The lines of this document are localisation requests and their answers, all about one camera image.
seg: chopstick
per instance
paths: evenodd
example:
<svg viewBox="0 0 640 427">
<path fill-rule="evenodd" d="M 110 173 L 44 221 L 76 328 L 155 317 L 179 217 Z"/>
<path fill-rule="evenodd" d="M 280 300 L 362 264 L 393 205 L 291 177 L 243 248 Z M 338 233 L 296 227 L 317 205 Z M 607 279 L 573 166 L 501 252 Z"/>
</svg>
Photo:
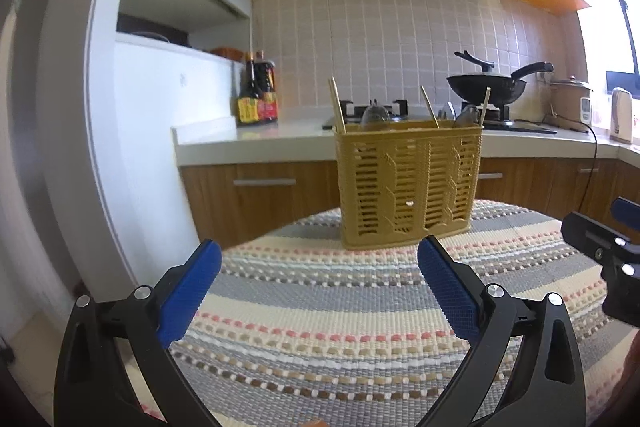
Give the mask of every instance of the chopstick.
<svg viewBox="0 0 640 427">
<path fill-rule="evenodd" d="M 491 87 L 486 88 L 484 94 L 484 103 L 482 104 L 482 114 L 480 115 L 480 127 L 484 123 L 484 116 L 486 115 L 486 106 L 489 104 L 489 95 L 491 94 Z"/>
<path fill-rule="evenodd" d="M 335 131 L 338 134 L 345 134 L 347 130 L 344 126 L 344 117 L 342 116 L 340 98 L 338 97 L 338 86 L 335 85 L 334 77 L 329 78 L 329 94 L 331 95 L 331 105 L 334 108 Z"/>
<path fill-rule="evenodd" d="M 427 104 L 427 109 L 429 110 L 429 114 L 431 115 L 431 119 L 436 123 L 436 129 L 440 128 L 440 124 L 436 119 L 436 116 L 433 112 L 433 108 L 431 107 L 431 102 L 429 102 L 429 97 L 427 96 L 427 92 L 424 90 L 424 87 L 420 86 L 420 92 L 422 93 L 422 97 Z"/>
</svg>

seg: pot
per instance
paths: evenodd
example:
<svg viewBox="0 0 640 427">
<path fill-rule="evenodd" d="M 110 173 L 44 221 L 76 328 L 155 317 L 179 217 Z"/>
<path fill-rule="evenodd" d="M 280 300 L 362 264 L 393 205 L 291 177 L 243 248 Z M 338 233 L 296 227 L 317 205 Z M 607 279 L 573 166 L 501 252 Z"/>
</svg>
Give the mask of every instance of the pot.
<svg viewBox="0 0 640 427">
<path fill-rule="evenodd" d="M 524 88 L 527 87 L 527 83 L 522 80 L 523 76 L 554 70 L 553 65 L 549 62 L 534 62 L 513 71 L 511 76 L 506 76 L 492 73 L 491 71 L 495 68 L 493 62 L 480 60 L 470 55 L 466 50 L 464 53 L 456 52 L 454 55 L 482 68 L 481 73 L 455 74 L 447 78 L 453 92 L 465 102 L 474 105 L 481 105 L 484 102 L 487 87 L 491 87 L 490 104 L 495 107 L 509 105 L 519 99 Z"/>
<path fill-rule="evenodd" d="M 591 125 L 591 100 L 593 89 L 586 82 L 576 80 L 554 80 L 549 83 L 551 96 L 551 115 L 546 121 L 562 129 L 585 131 L 585 127 L 576 122 Z"/>
</svg>

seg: white appliance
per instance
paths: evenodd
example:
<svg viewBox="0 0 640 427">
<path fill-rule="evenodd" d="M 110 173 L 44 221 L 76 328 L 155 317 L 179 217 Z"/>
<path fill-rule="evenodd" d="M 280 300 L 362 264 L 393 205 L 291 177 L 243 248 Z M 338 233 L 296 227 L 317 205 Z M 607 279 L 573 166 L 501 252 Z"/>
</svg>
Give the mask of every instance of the white appliance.
<svg viewBox="0 0 640 427">
<path fill-rule="evenodd" d="M 591 100 L 586 96 L 580 99 L 580 121 L 585 125 L 591 125 Z"/>
<path fill-rule="evenodd" d="M 621 87 L 614 88 L 611 97 L 610 137 L 624 143 L 631 143 L 634 131 L 634 115 L 631 93 Z"/>
</svg>

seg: pan handle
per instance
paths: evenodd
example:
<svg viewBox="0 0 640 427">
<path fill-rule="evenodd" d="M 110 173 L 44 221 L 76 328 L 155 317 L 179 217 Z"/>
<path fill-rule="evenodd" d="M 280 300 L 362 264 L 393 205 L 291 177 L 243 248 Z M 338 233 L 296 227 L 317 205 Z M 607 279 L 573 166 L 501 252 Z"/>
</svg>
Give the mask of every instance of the pan handle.
<svg viewBox="0 0 640 427">
<path fill-rule="evenodd" d="M 462 58 L 463 60 L 468 60 L 476 66 L 480 66 L 482 68 L 482 73 L 488 73 L 495 68 L 495 64 L 493 62 L 485 62 L 484 60 L 475 58 L 473 55 L 470 55 L 467 50 L 465 50 L 464 53 L 454 52 L 453 54 L 456 55 L 456 57 Z"/>
<path fill-rule="evenodd" d="M 527 64 L 519 70 L 513 71 L 513 73 L 511 73 L 511 78 L 513 80 L 518 80 L 528 74 L 542 73 L 542 71 L 548 71 L 550 73 L 553 70 L 554 65 L 551 62 L 534 62 L 533 64 Z"/>
</svg>

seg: cabinet drawer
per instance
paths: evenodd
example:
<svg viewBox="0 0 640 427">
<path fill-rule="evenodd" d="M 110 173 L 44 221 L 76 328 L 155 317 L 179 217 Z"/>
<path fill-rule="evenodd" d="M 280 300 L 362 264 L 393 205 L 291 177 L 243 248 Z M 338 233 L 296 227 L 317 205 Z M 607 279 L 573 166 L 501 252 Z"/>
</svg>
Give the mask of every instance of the cabinet drawer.
<svg viewBox="0 0 640 427">
<path fill-rule="evenodd" d="M 200 239 L 223 248 L 340 206 L 335 162 L 181 168 Z"/>
<path fill-rule="evenodd" d="M 589 182 L 592 160 L 558 159 L 554 172 L 551 197 L 546 213 L 556 219 L 578 210 Z M 582 213 L 594 219 L 602 219 L 602 214 L 608 214 L 607 200 L 612 189 L 611 182 L 615 178 L 615 160 L 597 160 L 585 196 Z"/>
<path fill-rule="evenodd" d="M 618 161 L 616 167 L 616 181 L 614 183 L 612 199 L 621 196 L 634 203 L 640 204 L 640 169 L 623 163 L 622 161 Z M 606 225 L 628 235 L 634 243 L 640 243 L 640 232 L 631 230 L 629 227 L 623 227 L 619 222 L 613 220 L 611 214 L 607 214 L 608 219 L 604 220 Z"/>
<path fill-rule="evenodd" d="M 484 158 L 476 199 L 517 204 L 544 212 L 554 169 L 548 158 Z"/>
</svg>

